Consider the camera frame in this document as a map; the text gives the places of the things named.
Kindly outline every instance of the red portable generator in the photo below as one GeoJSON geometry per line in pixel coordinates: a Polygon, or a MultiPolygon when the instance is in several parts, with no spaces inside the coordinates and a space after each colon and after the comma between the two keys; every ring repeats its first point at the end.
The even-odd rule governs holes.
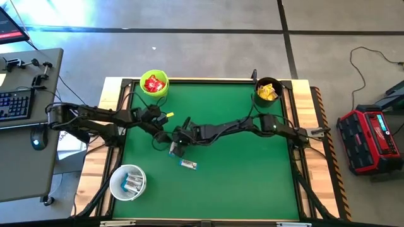
{"type": "Polygon", "coordinates": [[[336,123],[349,169],[355,175],[389,173],[403,168],[403,159],[377,105],[358,105],[336,123]]]}

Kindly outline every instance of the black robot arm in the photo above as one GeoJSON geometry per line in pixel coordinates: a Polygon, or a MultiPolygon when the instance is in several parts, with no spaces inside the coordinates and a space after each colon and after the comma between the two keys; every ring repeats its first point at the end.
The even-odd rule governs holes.
{"type": "MultiPolygon", "coordinates": [[[[97,134],[105,141],[106,146],[113,147],[123,143],[118,127],[128,129],[137,126],[154,136],[163,130],[164,123],[168,121],[156,105],[149,105],[145,109],[134,108],[116,112],[87,105],[60,103],[48,107],[45,111],[51,129],[66,131],[84,143],[89,142],[89,134],[97,134]],[[100,124],[95,121],[111,124],[100,124]]],[[[171,142],[165,134],[157,135],[156,139],[158,142],[171,142]]]]}
{"type": "Polygon", "coordinates": [[[179,157],[184,155],[186,146],[209,146],[219,137],[244,131],[252,132],[260,137],[283,136],[291,139],[294,145],[298,147],[309,145],[305,129],[294,129],[282,124],[278,121],[277,116],[271,114],[261,113],[255,117],[245,117],[220,125],[196,125],[190,120],[190,117],[188,117],[182,126],[177,126],[174,129],[172,140],[177,146],[172,152],[179,157]],[[255,118],[259,119],[260,128],[254,124],[255,118]]]}

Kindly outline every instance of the computer monitor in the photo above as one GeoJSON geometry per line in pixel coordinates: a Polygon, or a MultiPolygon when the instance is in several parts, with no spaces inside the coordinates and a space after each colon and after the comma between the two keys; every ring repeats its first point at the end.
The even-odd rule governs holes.
{"type": "Polygon", "coordinates": [[[30,37],[0,8],[0,44],[28,41],[30,37]]]}

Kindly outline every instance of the green mat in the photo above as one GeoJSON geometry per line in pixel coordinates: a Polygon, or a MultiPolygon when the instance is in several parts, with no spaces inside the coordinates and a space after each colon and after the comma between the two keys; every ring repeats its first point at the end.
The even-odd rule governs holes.
{"type": "MultiPolygon", "coordinates": [[[[135,91],[145,102],[156,103],[140,87],[135,91]]],[[[251,108],[252,91],[250,84],[171,83],[161,109],[175,115],[164,125],[165,130],[172,132],[188,116],[195,124],[243,118],[251,108]]],[[[135,96],[132,107],[144,105],[135,96]]],[[[282,115],[279,101],[261,110],[282,115]]],[[[153,149],[152,136],[140,128],[128,130],[122,164],[142,168],[147,188],[134,201],[116,200],[114,218],[299,218],[285,138],[241,132],[221,137],[208,147],[190,146],[183,158],[197,162],[197,170],[180,166],[180,158],[170,157],[168,150],[153,149]]]]}

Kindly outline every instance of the concrete floor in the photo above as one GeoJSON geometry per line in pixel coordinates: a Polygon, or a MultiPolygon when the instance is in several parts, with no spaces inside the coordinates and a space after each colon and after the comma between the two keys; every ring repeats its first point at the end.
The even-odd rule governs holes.
{"type": "MultiPolygon", "coordinates": [[[[266,30],[282,27],[276,0],[14,2],[24,22],[32,26],[266,30]]],[[[283,5],[290,30],[404,30],[402,0],[283,0],[283,5]]],[[[6,11],[18,21],[10,5],[6,11]]],[[[248,78],[256,68],[259,77],[291,78],[283,35],[64,32],[30,32],[30,35],[40,49],[64,49],[61,76],[89,105],[98,104],[106,76],[141,76],[149,69],[163,69],[176,77],[248,78]]],[[[350,92],[362,86],[349,63],[350,50],[363,45],[382,51],[392,61],[404,61],[403,38],[290,37],[297,75],[320,88],[329,122],[350,110],[350,92]]],[[[2,53],[30,49],[25,43],[0,45],[2,53]]],[[[402,67],[375,53],[358,50],[353,61],[367,81],[366,88],[355,94],[356,104],[380,99],[385,90],[404,76],[402,67]]],[[[62,84],[59,91],[64,101],[78,102],[62,84]]],[[[391,130],[402,122],[402,117],[391,119],[391,130]]],[[[332,135],[353,220],[403,226],[404,195],[400,192],[404,190],[404,180],[370,183],[368,177],[353,176],[345,164],[335,129],[332,135]]],[[[64,176],[55,192],[58,203],[53,206],[43,207],[38,198],[0,203],[0,223],[68,217],[78,176],[64,176]]],[[[59,177],[54,177],[53,187],[59,183],[59,177]]]]}

